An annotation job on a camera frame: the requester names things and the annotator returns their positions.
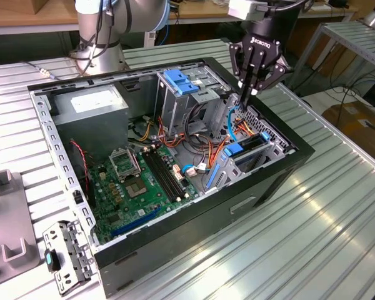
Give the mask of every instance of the cardboard box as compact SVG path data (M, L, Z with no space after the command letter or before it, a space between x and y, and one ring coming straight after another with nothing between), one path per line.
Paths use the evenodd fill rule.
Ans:
M336 125L339 108L331 106L322 116ZM344 104L338 129L375 159L375 111L360 101Z
M0 8L25 14L36 14L48 0L0 0Z

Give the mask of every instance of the aluminum table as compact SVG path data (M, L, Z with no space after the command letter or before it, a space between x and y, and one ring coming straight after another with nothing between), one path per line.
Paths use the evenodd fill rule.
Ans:
M132 68L205 56L231 70L220 40L125 51ZM77 75L65 58L34 63L63 79ZM26 91L48 80L24 64L0 66L0 169L22 174L42 258L0 284L0 299L60 299L43 260L42 232L74 216ZM375 161L282 84L260 98L316 152L270 201L112 299L373 297ZM98 275L64 299L104 299Z
M333 44L342 44L364 59L363 64L360 64L357 70L354 71L354 77L350 80L351 83L357 77L357 74L361 72L364 63L368 61L375 65L375 29L367 27L358 21L320 24L295 66L294 74L289 82L290 88L299 78L301 69L323 34L331 38L330 43L332 46ZM325 49L326 51L321 53L313 68L317 68L324 61L332 47L326 47Z

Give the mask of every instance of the side panel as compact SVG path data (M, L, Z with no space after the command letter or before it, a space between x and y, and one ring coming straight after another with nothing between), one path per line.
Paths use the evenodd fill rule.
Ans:
M147 273L166 264L185 250L215 234L245 215L258 202L269 199L302 163L284 169L237 196L224 201L167 234L145 244L127 256L100 269L106 297L126 288Z

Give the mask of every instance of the yellow wire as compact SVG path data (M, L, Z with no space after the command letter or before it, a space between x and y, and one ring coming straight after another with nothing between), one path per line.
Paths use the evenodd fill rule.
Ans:
M254 132L251 131L251 129L249 128L248 124L246 123L246 121L243 122L245 127L247 128L247 130L254 135Z
M146 133L144 134L144 136L141 139L138 139L139 142L143 142L143 141L145 141L149 137L150 126L151 126L151 123L149 122L147 124Z

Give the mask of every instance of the white label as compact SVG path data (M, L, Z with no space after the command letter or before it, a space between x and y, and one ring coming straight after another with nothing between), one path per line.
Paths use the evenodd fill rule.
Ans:
M260 40L260 39L256 39L254 36L251 38L250 43L251 43L251 44L252 44L252 43L259 44L259 45L262 45L262 46L264 46L264 47L267 47L268 49L271 48L271 45L270 45L269 43L264 42L264 41L262 41L262 40Z
M206 169L206 167L207 167L207 164L205 164L203 162L200 162L199 165L197 166L197 168L199 170L202 170L202 171L204 171Z
M192 81L192 83L195 85L195 86L198 86L199 84L202 84L203 82L201 80L194 80Z
M143 209L138 210L137 213L139 216L144 216L146 214Z
M84 111L90 111L92 109L116 104L116 100L120 101L120 99L110 91L101 91L73 97L71 103L77 113L83 113Z
M368 124L372 125L367 119L358 120L358 122L363 125L364 127L369 127Z
M349 114L358 114L358 110L355 107L348 106L348 107L345 107L345 109L347 110Z

